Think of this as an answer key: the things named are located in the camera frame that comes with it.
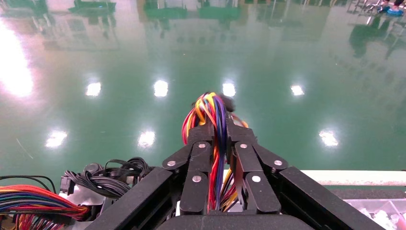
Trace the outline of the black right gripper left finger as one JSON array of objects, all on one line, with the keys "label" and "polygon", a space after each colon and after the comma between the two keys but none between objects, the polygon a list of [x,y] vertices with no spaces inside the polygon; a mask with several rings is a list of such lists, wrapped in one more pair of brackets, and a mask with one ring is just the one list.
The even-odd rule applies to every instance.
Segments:
[{"label": "black right gripper left finger", "polygon": [[189,131],[187,144],[166,158],[162,167],[174,173],[174,183],[181,192],[181,215],[204,215],[207,212],[209,174],[214,150],[214,125],[204,125]]}]

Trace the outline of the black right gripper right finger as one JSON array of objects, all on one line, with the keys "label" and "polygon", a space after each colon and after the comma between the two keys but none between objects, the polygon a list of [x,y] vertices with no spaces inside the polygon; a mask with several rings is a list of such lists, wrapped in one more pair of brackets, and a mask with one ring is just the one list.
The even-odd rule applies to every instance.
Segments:
[{"label": "black right gripper right finger", "polygon": [[288,168],[288,162],[261,146],[252,129],[228,114],[227,160],[234,175],[237,198],[243,210],[255,214],[278,214],[281,204],[271,181]]}]

